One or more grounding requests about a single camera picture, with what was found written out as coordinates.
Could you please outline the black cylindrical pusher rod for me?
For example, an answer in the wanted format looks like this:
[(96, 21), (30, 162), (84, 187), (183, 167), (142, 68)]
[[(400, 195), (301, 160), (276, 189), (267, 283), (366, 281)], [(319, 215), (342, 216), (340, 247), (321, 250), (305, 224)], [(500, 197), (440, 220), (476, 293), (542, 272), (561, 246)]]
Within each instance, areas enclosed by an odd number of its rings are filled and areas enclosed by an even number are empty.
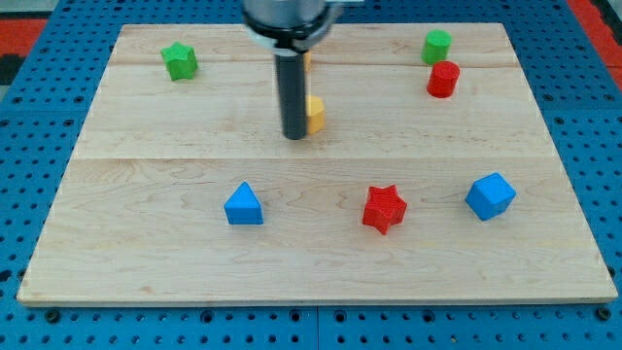
[(276, 55), (274, 63), (283, 135), (300, 140), (307, 134), (304, 57)]

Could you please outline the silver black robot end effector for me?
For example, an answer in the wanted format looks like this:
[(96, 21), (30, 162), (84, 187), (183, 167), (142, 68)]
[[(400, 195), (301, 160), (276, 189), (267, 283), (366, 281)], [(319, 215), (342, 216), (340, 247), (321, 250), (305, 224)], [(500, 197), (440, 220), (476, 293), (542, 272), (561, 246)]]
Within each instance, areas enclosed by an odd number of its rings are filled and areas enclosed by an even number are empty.
[(243, 0), (250, 37), (272, 52), (307, 52), (319, 44), (343, 13), (341, 2)]

